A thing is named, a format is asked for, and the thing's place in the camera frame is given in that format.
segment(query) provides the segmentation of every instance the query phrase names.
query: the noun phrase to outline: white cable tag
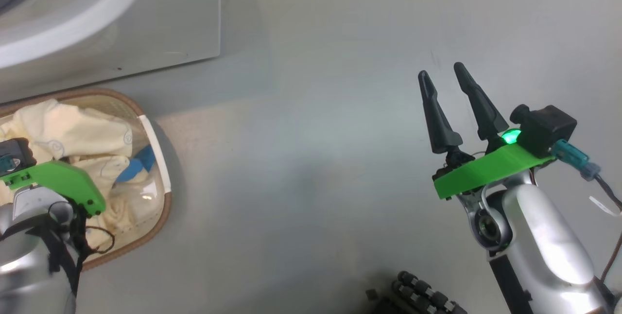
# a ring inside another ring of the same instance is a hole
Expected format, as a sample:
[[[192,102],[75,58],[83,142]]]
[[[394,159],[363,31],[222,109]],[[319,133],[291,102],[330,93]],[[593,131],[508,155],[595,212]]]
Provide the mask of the white cable tag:
[[[606,212],[607,214],[610,214],[611,216],[614,217],[620,217],[622,216],[622,212],[620,212],[619,214],[616,214],[614,212],[611,212],[611,210],[609,208],[607,208],[605,205],[603,205],[600,201],[598,201],[597,199],[595,199],[593,196],[589,197],[589,200],[591,202],[594,203],[594,205],[598,206],[600,209],[604,210],[604,212]]]

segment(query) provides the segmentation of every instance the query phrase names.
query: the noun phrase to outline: washing machine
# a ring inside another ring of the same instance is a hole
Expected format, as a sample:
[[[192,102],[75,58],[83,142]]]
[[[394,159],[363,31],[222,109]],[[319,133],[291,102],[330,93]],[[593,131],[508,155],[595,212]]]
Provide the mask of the washing machine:
[[[0,0],[0,102],[219,53],[220,0]]]

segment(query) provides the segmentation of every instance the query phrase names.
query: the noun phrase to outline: gray floor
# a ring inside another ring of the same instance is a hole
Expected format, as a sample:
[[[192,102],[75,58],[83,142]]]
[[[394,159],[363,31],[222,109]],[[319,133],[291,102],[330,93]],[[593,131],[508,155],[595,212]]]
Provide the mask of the gray floor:
[[[102,85],[153,119],[175,202],[153,241],[84,274],[78,312],[359,314],[407,269],[506,313],[458,201],[435,197],[415,79],[431,73],[469,152],[453,62],[506,116],[559,106],[622,192],[622,8],[566,1],[222,0],[221,57]],[[539,180],[600,272],[620,231],[587,200],[602,193],[560,164]]]

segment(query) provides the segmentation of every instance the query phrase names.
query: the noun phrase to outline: round black knob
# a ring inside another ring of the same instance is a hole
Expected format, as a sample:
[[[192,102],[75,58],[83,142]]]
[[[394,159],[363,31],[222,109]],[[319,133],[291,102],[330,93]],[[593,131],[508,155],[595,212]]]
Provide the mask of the round black knob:
[[[523,121],[525,121],[527,115],[529,115],[529,106],[525,104],[520,104],[516,106],[512,114],[509,115],[509,120],[512,123],[519,125],[522,124]]]

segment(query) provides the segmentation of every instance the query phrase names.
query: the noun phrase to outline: cable connector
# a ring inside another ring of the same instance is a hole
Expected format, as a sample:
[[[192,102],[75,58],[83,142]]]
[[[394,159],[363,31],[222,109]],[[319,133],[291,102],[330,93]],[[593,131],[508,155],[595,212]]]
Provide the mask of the cable connector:
[[[585,153],[564,139],[555,142],[553,148],[551,148],[551,155],[576,168],[581,173],[581,177],[586,181],[593,181],[600,173],[600,166],[590,162],[588,155],[585,155]]]

